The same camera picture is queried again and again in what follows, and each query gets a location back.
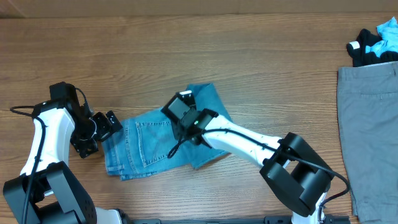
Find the blue denim jeans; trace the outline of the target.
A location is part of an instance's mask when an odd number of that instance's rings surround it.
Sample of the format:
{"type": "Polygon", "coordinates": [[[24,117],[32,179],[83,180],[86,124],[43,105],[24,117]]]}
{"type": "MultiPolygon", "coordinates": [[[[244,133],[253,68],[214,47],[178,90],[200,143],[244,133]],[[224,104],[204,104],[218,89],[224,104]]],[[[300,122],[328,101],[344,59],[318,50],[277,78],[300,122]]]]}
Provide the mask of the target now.
{"type": "Polygon", "coordinates": [[[122,130],[102,143],[107,174],[117,175],[121,180],[150,177],[185,165],[199,169],[227,154],[185,142],[169,159],[167,155],[178,141],[170,120],[160,109],[125,119],[121,124],[122,130]]]}

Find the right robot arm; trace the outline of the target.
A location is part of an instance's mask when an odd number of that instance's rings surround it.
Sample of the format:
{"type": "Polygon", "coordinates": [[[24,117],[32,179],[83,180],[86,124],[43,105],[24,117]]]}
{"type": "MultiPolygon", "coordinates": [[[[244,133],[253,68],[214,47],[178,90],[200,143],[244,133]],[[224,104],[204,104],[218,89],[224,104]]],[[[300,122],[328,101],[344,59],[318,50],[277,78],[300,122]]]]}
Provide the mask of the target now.
{"type": "Polygon", "coordinates": [[[234,154],[259,168],[274,195],[292,211],[292,223],[323,223],[321,204],[334,176],[299,135],[266,136],[210,110],[198,110],[193,93],[177,92],[161,109],[179,144],[190,141],[234,154]]]}

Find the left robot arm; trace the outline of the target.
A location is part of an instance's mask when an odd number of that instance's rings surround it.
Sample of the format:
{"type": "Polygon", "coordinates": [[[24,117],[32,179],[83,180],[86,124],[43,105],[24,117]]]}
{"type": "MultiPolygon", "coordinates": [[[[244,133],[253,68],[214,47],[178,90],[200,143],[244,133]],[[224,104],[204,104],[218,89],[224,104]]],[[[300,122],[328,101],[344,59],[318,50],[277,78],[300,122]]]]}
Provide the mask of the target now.
{"type": "Polygon", "coordinates": [[[32,106],[35,126],[29,157],[18,177],[5,182],[3,196],[18,223],[130,223],[120,209],[96,207],[68,166],[70,148],[82,158],[121,130],[112,111],[94,113],[78,101],[80,89],[60,82],[50,100],[32,106]]]}

